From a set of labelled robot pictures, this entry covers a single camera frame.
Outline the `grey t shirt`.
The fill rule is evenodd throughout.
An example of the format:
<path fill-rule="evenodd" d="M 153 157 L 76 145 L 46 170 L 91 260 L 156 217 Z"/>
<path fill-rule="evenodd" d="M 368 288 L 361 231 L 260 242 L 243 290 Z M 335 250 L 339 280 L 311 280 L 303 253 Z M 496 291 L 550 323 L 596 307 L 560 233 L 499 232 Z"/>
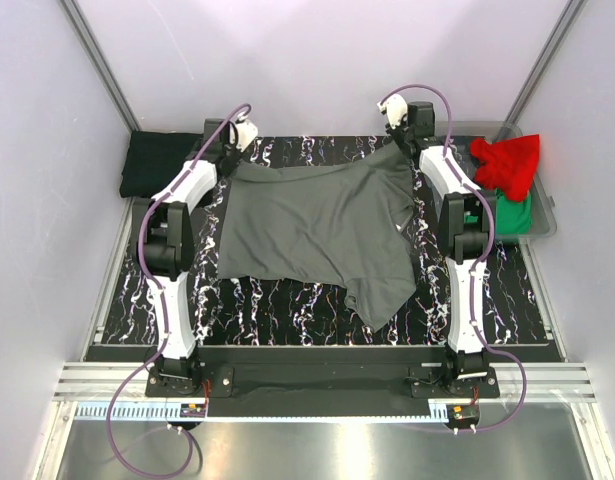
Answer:
<path fill-rule="evenodd" d="M 342 287 L 346 307 L 379 330 L 416 291 L 401 231 L 413 213 L 412 171 L 395 144 L 333 166 L 243 163 L 231 179 L 218 276 Z"/>

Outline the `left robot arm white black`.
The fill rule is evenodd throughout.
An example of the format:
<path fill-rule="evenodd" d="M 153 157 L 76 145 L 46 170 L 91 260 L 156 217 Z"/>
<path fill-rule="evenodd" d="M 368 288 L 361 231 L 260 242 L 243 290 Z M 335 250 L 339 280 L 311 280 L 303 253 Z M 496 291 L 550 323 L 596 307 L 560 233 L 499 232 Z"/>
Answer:
<path fill-rule="evenodd" d="M 159 192 L 133 205 L 135 261 L 154 300 L 156 352 L 145 361 L 149 397 L 194 396 L 209 391 L 192 333 L 187 286 L 195 256 L 191 214 L 218 181 L 230 176 L 258 136 L 246 113 L 205 121 L 203 139 Z"/>

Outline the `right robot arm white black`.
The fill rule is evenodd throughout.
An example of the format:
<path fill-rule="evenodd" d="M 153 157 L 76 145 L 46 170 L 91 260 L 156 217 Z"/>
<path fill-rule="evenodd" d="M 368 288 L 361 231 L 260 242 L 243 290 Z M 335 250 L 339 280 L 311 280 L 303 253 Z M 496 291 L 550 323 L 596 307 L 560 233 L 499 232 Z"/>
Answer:
<path fill-rule="evenodd" d="M 448 141 L 435 132 L 434 107 L 393 94 L 379 106 L 387 132 L 438 193 L 438 248 L 450 282 L 449 334 L 441 366 L 412 393 L 476 401 L 496 398 L 499 388 L 484 346 L 483 283 L 493 246 L 496 195 L 478 187 L 455 160 Z"/>

